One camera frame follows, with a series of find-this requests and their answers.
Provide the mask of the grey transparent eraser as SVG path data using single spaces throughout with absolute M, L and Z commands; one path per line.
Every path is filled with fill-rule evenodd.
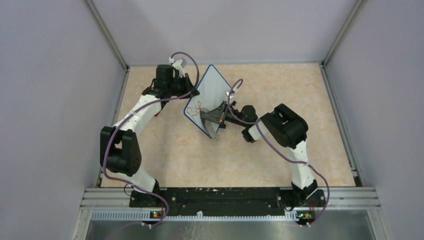
M 207 108 L 200 109 L 199 115 L 200 115 L 201 125 L 206 135 L 210 139 L 217 141 L 219 139 L 219 134 L 218 134 L 219 125 L 210 120 L 211 116 L 209 115 L 209 112 L 210 110 Z

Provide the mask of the blue framed whiteboard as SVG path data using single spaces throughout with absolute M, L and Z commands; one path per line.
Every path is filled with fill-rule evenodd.
M 200 95 L 192 97 L 186 104 L 183 114 L 199 130 L 206 134 L 202 127 L 200 109 L 213 110 L 227 100 L 226 92 L 231 88 L 227 80 L 214 65 L 209 65 L 196 87 Z

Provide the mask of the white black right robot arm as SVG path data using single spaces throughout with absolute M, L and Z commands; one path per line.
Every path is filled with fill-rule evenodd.
M 246 142 L 254 143 L 271 135 L 287 153 L 284 159 L 292 166 L 291 206 L 307 206 L 318 191 L 318 183 L 313 176 L 307 154 L 307 132 L 309 126 L 297 113 L 284 104 L 279 104 L 272 112 L 257 116 L 253 105 L 245 105 L 241 110 L 233 103 L 223 101 L 218 107 L 200 110 L 200 119 L 209 136 L 211 124 L 226 128 L 226 123 L 242 126 L 241 134 Z

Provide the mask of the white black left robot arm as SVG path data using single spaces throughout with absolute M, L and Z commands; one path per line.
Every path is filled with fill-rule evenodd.
M 100 131 L 100 165 L 106 178 L 132 186 L 131 207 L 157 207 L 164 202 L 156 179 L 142 168 L 138 136 L 169 101 L 198 96 L 181 63 L 160 64 L 155 78 L 136 105 L 113 126 Z

